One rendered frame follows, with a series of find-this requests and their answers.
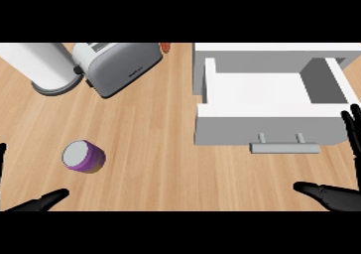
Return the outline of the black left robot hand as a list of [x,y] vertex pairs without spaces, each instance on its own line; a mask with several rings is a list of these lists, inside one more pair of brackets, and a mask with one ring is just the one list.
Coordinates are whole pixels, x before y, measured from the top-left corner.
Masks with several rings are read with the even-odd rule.
[[[6,152],[6,144],[0,143],[0,180],[3,171],[5,152]],[[67,189],[53,190],[46,194],[43,194],[39,198],[30,199],[16,206],[11,207],[9,211],[47,211],[68,195],[70,191]]]

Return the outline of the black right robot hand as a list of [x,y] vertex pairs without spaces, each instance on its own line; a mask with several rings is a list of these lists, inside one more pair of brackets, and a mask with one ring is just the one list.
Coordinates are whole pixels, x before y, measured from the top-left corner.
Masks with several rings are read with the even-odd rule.
[[361,105],[352,104],[350,111],[343,110],[340,115],[355,155],[357,189],[352,190],[309,182],[295,182],[293,189],[313,198],[329,211],[361,211]]

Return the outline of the purple can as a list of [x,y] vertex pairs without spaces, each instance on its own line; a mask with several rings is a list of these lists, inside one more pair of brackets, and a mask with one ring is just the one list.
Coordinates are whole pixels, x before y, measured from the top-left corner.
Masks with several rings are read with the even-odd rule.
[[102,168],[104,162],[104,150],[87,140],[77,140],[65,147],[62,163],[70,170],[92,174]]

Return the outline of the white open drawer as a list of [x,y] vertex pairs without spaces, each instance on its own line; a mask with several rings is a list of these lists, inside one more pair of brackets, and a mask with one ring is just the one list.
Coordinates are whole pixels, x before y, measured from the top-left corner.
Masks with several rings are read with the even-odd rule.
[[300,134],[309,143],[335,145],[347,140],[340,112],[357,101],[334,58],[278,73],[222,73],[205,59],[195,143],[248,145],[260,135],[291,143]]

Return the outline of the white paper towel roll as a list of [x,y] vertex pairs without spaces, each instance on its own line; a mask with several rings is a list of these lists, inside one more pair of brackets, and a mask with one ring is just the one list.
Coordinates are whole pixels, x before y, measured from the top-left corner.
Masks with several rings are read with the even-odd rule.
[[46,96],[67,93],[83,79],[74,71],[77,65],[62,43],[0,43],[0,58]]

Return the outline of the grey toaster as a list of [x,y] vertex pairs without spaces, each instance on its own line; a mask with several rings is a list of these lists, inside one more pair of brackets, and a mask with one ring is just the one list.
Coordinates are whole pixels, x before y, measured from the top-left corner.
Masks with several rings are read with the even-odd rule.
[[160,63],[157,43],[76,43],[73,60],[102,98],[112,97]]

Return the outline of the white cabinet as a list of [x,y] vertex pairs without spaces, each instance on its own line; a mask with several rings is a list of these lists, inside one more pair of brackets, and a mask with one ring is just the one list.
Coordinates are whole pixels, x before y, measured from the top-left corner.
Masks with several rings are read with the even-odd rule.
[[298,73],[313,58],[335,58],[346,68],[359,56],[359,43],[194,43],[192,92],[202,93],[207,58],[216,60],[217,72]]

